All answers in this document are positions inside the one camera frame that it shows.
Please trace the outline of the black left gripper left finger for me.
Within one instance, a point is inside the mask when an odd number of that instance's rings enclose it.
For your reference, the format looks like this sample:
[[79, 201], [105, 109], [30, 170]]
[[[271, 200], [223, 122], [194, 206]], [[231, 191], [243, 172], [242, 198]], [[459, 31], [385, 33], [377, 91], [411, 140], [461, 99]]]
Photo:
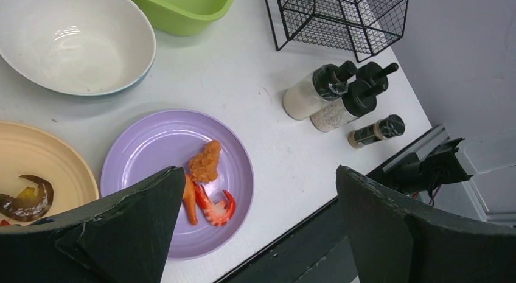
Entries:
[[159, 282], [185, 185], [166, 167], [123, 190], [1, 228], [2, 282]]

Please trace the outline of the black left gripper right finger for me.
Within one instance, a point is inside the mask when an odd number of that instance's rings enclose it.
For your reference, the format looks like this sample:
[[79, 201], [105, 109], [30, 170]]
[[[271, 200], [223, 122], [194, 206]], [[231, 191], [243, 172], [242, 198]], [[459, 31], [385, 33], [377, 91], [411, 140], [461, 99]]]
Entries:
[[360, 282], [514, 282], [515, 229], [429, 206], [356, 172], [336, 188]]

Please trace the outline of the speckled seasoning shaker bottle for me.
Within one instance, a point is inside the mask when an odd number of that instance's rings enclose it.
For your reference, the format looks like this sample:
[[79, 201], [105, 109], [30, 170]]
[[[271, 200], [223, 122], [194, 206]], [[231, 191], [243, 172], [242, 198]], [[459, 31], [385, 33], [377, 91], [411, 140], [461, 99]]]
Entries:
[[388, 84], [385, 83], [371, 86], [365, 80], [356, 80], [349, 85], [348, 92], [312, 114], [310, 120], [319, 131], [330, 132], [374, 111], [377, 96], [387, 88]]

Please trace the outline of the black-cap shaker bottle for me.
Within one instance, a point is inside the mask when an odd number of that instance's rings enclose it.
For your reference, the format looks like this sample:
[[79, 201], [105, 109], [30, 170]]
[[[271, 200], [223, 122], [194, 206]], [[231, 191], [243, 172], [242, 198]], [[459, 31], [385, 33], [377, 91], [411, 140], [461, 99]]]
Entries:
[[356, 78], [364, 80], [372, 88], [377, 87], [376, 90], [379, 94], [388, 89], [388, 76], [398, 69], [399, 65], [397, 63], [391, 63], [383, 68], [378, 63], [372, 61], [358, 68]]

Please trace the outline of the white powder shaker bottle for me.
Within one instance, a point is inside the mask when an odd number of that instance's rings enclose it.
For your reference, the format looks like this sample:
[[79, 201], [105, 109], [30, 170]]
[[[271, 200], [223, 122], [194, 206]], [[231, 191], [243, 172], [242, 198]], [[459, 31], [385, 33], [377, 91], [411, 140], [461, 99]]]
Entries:
[[352, 61], [337, 66], [326, 64], [289, 88], [282, 100], [285, 112], [293, 119], [302, 121], [348, 91], [348, 80], [357, 73]]

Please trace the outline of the orange chicken wing toy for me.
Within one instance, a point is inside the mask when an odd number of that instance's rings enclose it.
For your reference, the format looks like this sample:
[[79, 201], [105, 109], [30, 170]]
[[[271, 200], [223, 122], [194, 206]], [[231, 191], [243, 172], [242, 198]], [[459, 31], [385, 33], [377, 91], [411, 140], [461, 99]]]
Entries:
[[189, 219], [189, 223], [192, 226], [197, 225], [197, 211], [196, 211], [196, 196], [195, 196], [195, 185], [191, 177], [185, 173], [185, 185], [183, 192], [183, 203]]

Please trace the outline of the red shrimp toy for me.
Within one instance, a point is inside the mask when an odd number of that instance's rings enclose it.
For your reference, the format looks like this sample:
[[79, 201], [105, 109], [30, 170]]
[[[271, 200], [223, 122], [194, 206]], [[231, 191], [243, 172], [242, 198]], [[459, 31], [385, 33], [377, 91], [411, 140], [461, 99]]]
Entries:
[[232, 219], [237, 203], [230, 192], [223, 190], [226, 200], [214, 203], [206, 193], [204, 186], [194, 183], [194, 189], [197, 205], [211, 225], [224, 226]]

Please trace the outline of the brown food scraps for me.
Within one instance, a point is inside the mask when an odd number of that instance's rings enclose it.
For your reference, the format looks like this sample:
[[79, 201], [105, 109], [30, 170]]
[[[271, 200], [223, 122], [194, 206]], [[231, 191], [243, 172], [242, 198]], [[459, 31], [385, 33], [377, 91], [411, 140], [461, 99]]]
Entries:
[[26, 187], [17, 197], [1, 193], [1, 214], [18, 222], [32, 222], [45, 216], [54, 201], [54, 188], [47, 180], [35, 175], [20, 175], [37, 185]]

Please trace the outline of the fried chicken nugget piece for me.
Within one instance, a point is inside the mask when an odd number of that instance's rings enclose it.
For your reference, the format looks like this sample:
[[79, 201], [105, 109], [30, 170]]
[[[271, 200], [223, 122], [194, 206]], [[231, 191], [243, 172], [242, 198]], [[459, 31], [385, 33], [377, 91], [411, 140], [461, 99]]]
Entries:
[[208, 142], [202, 152], [189, 161], [190, 176], [193, 181], [210, 183], [218, 178], [221, 144], [218, 140]]

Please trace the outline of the purple plastic plate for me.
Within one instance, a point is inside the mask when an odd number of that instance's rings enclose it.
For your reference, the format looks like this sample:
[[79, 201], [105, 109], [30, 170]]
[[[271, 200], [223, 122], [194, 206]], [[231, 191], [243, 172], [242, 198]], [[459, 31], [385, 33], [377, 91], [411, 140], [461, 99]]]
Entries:
[[168, 257], [189, 260], [223, 246], [245, 221], [254, 195], [254, 172], [240, 139], [224, 123], [192, 110], [150, 114], [127, 128], [110, 148], [102, 169], [100, 194], [106, 197], [168, 166], [188, 168], [189, 161], [210, 141], [221, 144], [218, 178], [204, 185], [213, 202], [228, 191], [236, 210], [226, 225], [210, 224], [197, 208], [198, 224], [188, 221], [185, 206], [176, 216]]

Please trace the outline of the small pepper jar black cap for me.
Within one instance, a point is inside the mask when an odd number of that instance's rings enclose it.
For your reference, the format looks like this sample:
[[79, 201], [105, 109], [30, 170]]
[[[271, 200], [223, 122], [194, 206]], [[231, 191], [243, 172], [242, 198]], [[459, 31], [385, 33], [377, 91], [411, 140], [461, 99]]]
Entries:
[[366, 145], [401, 136], [405, 129], [406, 125], [403, 119], [396, 114], [391, 114], [368, 126], [351, 131], [347, 140], [353, 148], [359, 149]]

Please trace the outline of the yellow plastic plate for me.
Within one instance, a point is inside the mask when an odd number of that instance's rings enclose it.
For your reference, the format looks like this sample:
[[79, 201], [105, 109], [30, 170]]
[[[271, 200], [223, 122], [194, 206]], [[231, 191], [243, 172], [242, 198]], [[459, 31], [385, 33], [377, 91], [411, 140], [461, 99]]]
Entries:
[[85, 160], [56, 136], [29, 125], [1, 122], [1, 193], [16, 198], [22, 192], [40, 200], [38, 182], [52, 186], [49, 217], [100, 198], [94, 175]]

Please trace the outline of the white ceramic bowl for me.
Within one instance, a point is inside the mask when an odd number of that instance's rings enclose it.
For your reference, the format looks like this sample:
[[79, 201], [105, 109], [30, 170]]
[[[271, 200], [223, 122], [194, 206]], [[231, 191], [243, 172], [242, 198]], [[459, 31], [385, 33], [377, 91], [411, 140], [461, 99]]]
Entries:
[[155, 32], [132, 0], [1, 0], [1, 57], [51, 91], [118, 93], [144, 79], [155, 55]]

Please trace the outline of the green plastic tub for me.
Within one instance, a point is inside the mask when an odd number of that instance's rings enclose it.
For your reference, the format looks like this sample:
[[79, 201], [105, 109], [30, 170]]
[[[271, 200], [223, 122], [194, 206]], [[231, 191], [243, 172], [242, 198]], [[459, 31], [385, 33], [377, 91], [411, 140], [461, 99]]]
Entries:
[[223, 18], [234, 0], [132, 0], [151, 25], [172, 35], [189, 37]]

